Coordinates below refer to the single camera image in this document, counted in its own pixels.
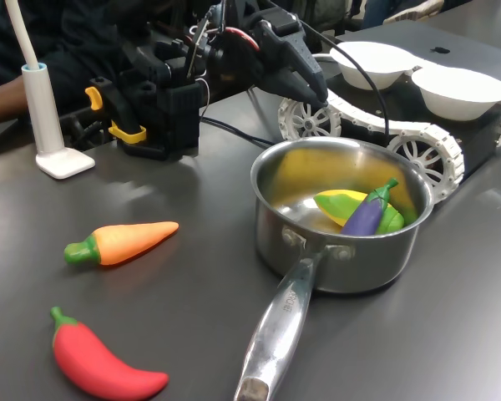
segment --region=pot handle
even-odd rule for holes
[[[322,256],[304,252],[279,284],[250,340],[234,401],[271,400],[301,336]]]

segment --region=stainless steel pot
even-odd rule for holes
[[[406,266],[419,225],[433,210],[431,186],[406,159],[341,138],[307,138],[266,150],[252,166],[256,246],[285,275],[250,341],[235,401],[269,401],[302,330],[312,288],[355,293],[382,287]],[[405,228],[381,236],[343,236],[316,206],[323,190],[368,193],[391,177],[390,203]]]

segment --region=pot rim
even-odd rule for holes
[[[427,199],[425,201],[425,208],[423,213],[410,225],[403,227],[399,231],[394,231],[390,232],[387,234],[378,234],[374,236],[347,236],[345,234],[331,234],[329,232],[323,232],[323,231],[318,231],[314,230],[313,228],[309,228],[307,226],[303,226],[302,224],[299,224],[296,221],[293,221],[286,216],[282,215],[277,209],[272,207],[269,202],[263,197],[261,194],[260,189],[258,188],[258,172],[260,171],[261,166],[265,162],[265,160],[270,159],[274,154],[281,152],[284,150],[284,148],[304,148],[304,144],[306,142],[320,142],[320,143],[337,143],[337,142],[342,142],[344,145],[348,145],[351,147],[360,147],[360,146],[366,146],[367,148],[372,148],[376,151],[382,152],[382,153],[388,153],[389,156],[391,156],[393,159],[395,159],[398,163],[403,164],[403,165],[408,165],[408,162],[404,157],[401,157],[400,155],[397,155],[395,153],[392,153],[388,151],[386,148],[383,148],[381,146],[377,146],[374,144],[371,144],[369,142],[364,142],[361,140],[351,140],[351,139],[346,139],[346,138],[337,138],[337,137],[317,137],[313,136],[310,138],[302,138],[300,140],[292,140],[292,141],[283,141],[280,142],[279,144],[271,146],[269,149],[265,150],[261,155],[259,155],[254,163],[252,164],[252,167],[250,168],[250,182],[252,184],[252,189],[254,190],[256,197],[258,200],[265,206],[267,209],[269,209],[271,212],[273,212],[275,215],[280,217],[283,221],[289,222],[292,226],[295,226],[297,228],[300,228],[301,230],[308,231],[310,233],[319,235],[319,236],[326,236],[330,238],[337,238],[337,239],[356,239],[356,240],[371,240],[371,239],[376,239],[376,238],[387,238],[387,237],[392,237],[392,236],[398,236],[402,234],[403,232],[410,231],[412,229],[417,228],[421,223],[423,223],[427,217],[430,216],[431,212],[433,211],[434,207],[434,199],[433,199],[433,192],[432,192],[432,187],[428,183],[428,181],[417,171],[412,170],[413,174],[418,177],[418,179],[423,183],[423,187],[425,189],[425,192],[427,193]]]

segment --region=gray table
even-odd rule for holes
[[[501,48],[501,0],[473,0],[424,22]]]
[[[209,115],[278,139],[279,99],[256,91]],[[124,361],[162,370],[156,400],[232,400],[245,348],[278,277],[253,245],[249,169],[260,149],[203,127],[177,163],[104,146],[64,182],[0,185],[0,400],[91,399],[58,371],[59,305]],[[501,399],[501,155],[423,225],[402,277],[365,297],[315,294],[277,401]],[[93,229],[174,220],[180,231],[118,269],[72,268],[63,248]]]

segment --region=toy chili pepper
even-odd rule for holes
[[[341,233],[349,236],[374,235],[390,201],[390,189],[397,184],[397,180],[391,178],[385,186],[372,190],[349,217]]]
[[[139,401],[152,397],[169,382],[165,373],[137,370],[117,359],[87,326],[64,316],[60,307],[53,307],[50,314],[56,322],[56,362],[86,393],[113,401]]]
[[[173,221],[101,227],[85,241],[68,244],[65,260],[69,263],[96,261],[103,266],[115,265],[150,249],[176,230],[178,223]]]

